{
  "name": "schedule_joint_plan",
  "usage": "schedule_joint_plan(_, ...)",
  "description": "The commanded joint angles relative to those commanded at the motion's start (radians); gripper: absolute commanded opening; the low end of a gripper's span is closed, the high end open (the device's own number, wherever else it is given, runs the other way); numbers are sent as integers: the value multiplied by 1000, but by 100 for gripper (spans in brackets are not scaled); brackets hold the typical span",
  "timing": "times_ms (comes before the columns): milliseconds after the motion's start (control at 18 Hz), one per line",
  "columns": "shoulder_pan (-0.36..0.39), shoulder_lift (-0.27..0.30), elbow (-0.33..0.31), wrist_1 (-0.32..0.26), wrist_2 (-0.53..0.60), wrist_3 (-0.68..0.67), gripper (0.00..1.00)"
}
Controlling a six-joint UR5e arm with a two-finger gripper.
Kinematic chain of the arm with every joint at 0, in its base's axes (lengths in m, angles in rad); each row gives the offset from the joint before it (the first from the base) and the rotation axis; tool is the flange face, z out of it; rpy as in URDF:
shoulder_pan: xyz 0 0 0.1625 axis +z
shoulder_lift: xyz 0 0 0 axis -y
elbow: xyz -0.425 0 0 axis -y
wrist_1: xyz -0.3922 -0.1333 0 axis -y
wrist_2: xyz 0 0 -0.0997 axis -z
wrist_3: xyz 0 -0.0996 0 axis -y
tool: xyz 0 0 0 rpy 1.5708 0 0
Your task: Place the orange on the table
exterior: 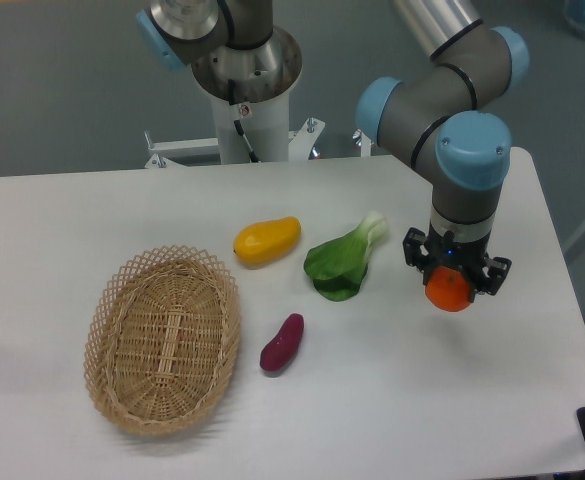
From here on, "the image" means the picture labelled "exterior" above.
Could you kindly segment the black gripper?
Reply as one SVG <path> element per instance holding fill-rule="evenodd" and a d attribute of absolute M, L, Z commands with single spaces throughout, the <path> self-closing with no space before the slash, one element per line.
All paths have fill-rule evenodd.
<path fill-rule="evenodd" d="M 459 271 L 469 280 L 473 303 L 477 295 L 495 296 L 512 266 L 508 258 L 487 255 L 489 239 L 487 234 L 472 242 L 457 242 L 453 234 L 440 235 L 433 227 L 428 235 L 410 227 L 402 246 L 406 264 L 420 273 L 424 286 L 439 267 Z"/>

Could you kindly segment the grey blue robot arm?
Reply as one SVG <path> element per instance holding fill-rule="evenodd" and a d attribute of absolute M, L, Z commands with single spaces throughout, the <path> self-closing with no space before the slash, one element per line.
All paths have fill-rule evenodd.
<path fill-rule="evenodd" d="M 414 84 L 375 80 L 355 122 L 431 184 L 429 229 L 406 233 L 405 260 L 430 302 L 457 312 L 497 293 L 511 267 L 487 252 L 511 135 L 484 108 L 524 78 L 529 52 L 516 32 L 486 27 L 468 1 L 399 1 L 396 9 L 433 70 Z M 154 1 L 136 21 L 165 67 L 191 68 L 211 101 L 224 163 L 291 159 L 289 95 L 302 56 L 274 24 L 271 2 Z"/>

